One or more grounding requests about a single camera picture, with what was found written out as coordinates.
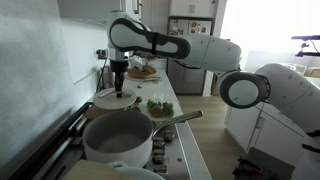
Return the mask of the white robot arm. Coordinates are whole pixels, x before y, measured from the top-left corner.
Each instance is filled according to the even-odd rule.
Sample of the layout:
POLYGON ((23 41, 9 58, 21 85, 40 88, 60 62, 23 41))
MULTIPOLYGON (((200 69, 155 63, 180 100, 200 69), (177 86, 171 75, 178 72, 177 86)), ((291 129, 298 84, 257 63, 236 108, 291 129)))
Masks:
POLYGON ((271 63, 253 73, 240 68, 241 48, 224 39, 203 34, 168 36, 150 31, 127 12, 107 15, 109 55, 142 51, 213 72, 223 101, 238 109, 266 101, 304 132, 303 154, 291 180, 320 180, 320 89, 297 72, 271 63))

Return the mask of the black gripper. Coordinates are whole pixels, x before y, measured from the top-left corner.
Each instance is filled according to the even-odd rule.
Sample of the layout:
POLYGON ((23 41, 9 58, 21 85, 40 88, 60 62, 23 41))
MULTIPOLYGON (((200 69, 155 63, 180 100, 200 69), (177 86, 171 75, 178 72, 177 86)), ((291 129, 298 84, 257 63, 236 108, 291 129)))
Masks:
POLYGON ((115 73, 115 91, 118 94, 118 98, 122 98, 122 87, 123 75, 128 69, 127 61, 111 61, 110 62, 111 71, 115 73))

